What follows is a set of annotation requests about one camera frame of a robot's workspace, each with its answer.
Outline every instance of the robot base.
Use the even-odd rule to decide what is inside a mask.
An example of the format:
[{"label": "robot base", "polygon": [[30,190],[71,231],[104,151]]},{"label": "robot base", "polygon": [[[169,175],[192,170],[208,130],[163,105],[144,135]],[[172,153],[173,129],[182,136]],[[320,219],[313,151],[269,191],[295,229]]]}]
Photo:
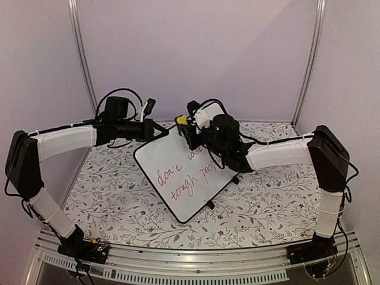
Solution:
[{"label": "robot base", "polygon": [[[86,248],[87,246],[90,247],[93,244],[92,244],[92,242],[83,241],[83,245]],[[109,252],[109,246],[107,248],[104,248],[104,250],[102,250],[101,252],[94,251],[94,252],[90,252],[90,253],[78,254],[77,257],[80,260],[95,262],[95,263],[99,263],[99,264],[105,264],[107,257],[108,257],[108,252]],[[63,245],[59,245],[58,253],[66,255],[68,257],[73,257],[72,254]]]},{"label": "robot base", "polygon": [[338,253],[334,237],[325,238],[315,233],[311,242],[290,245],[286,248],[287,258],[291,264],[300,264],[316,259],[330,257]]}]

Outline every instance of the white wall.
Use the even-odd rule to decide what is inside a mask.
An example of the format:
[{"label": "white wall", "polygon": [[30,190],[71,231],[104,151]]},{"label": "white wall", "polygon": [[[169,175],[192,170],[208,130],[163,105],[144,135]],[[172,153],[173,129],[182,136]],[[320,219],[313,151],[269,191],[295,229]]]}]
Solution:
[{"label": "white wall", "polygon": [[325,124],[360,175],[344,222],[354,228],[380,284],[380,1],[327,1],[324,29],[298,129]]},{"label": "white wall", "polygon": [[316,3],[78,1],[95,93],[133,88],[161,119],[216,97],[239,119],[291,121]]},{"label": "white wall", "polygon": [[[92,117],[70,26],[61,1],[0,1],[0,185],[12,135]],[[46,189],[62,202],[83,151],[42,164]],[[24,283],[41,224],[20,199],[0,199],[0,284]]]}]

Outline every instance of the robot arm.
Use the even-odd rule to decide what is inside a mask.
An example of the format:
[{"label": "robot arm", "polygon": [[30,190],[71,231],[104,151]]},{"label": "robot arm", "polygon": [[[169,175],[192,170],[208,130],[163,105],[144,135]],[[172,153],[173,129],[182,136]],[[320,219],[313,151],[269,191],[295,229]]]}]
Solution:
[{"label": "robot arm", "polygon": [[[91,242],[83,240],[83,231],[45,190],[39,163],[70,150],[104,145],[116,138],[149,141],[168,134],[153,120],[145,119],[154,100],[150,99],[148,105],[144,105],[144,114],[141,114],[144,119],[138,122],[132,121],[136,116],[126,119],[129,102],[127,98],[109,97],[100,118],[32,134],[17,131],[13,136],[5,165],[8,182],[14,185],[18,196],[28,203],[39,219],[64,240],[65,245],[59,249],[62,254],[75,254],[79,259],[100,263],[106,260],[104,251],[93,251],[89,255],[88,250],[84,250]],[[154,135],[155,130],[161,133]]]},{"label": "robot arm", "polygon": [[[318,224],[311,244],[290,248],[288,253],[294,263],[336,253],[333,235],[343,211],[349,160],[349,154],[339,140],[326,126],[318,126],[313,133],[296,138],[259,142],[240,133],[239,122],[227,114],[221,102],[209,101],[216,102],[206,107],[190,102],[190,116],[176,118],[179,133],[186,138],[189,148],[193,150],[203,145],[221,158],[222,167],[240,173],[270,166],[311,165],[321,190]],[[240,137],[256,142],[243,142]]]}]

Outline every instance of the white cable tie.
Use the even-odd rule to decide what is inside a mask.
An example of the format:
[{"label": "white cable tie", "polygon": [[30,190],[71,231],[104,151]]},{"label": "white cable tie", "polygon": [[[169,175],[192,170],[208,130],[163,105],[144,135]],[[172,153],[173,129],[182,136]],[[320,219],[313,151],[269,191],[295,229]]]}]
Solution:
[{"label": "white cable tie", "polygon": [[322,213],[330,214],[330,215],[337,215],[337,214],[339,215],[339,214],[343,213],[344,209],[341,210],[341,211],[339,211],[339,212],[337,212],[337,213],[332,213],[332,212],[324,211],[324,210],[321,210],[321,209],[319,209],[319,211],[322,212]]},{"label": "white cable tie", "polygon": [[48,218],[47,220],[45,221],[42,221],[42,223],[49,223],[49,221],[52,219],[52,217],[54,217],[54,215],[60,210],[59,207],[57,207],[57,210],[54,211],[54,213],[50,216],[50,218]]}]

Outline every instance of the handwritten red text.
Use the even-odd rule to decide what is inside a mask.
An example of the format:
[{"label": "handwritten red text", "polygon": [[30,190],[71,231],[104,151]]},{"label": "handwritten red text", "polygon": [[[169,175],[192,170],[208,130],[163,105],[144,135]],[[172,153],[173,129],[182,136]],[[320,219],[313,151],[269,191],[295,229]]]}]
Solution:
[{"label": "handwritten red text", "polygon": [[182,170],[182,166],[176,164],[175,166],[173,165],[172,169],[168,169],[167,171],[164,172],[164,174],[161,174],[161,171],[157,171],[157,181],[160,184],[160,186],[163,186],[166,184],[166,182],[169,180],[169,178],[174,174],[174,171],[180,172]]},{"label": "handwritten red text", "polygon": [[207,175],[211,172],[216,173],[216,171],[217,171],[217,166],[216,166],[215,162],[211,161],[208,165],[206,165],[205,168],[200,169],[199,173],[202,173],[204,180],[206,180],[206,182],[208,184]]},{"label": "handwritten red text", "polygon": [[172,199],[177,200],[178,197],[181,196],[183,191],[186,191],[186,190],[187,190],[189,197],[193,196],[193,187],[194,187],[196,181],[198,181],[197,178],[191,177],[190,175],[188,175],[188,179],[186,178],[185,181],[183,182],[183,184],[181,186],[179,186],[175,192],[172,191]]},{"label": "handwritten red text", "polygon": [[195,156],[197,156],[202,150],[203,146],[200,146],[196,148],[195,150],[191,151],[190,154],[188,154],[188,159],[192,160]]}]

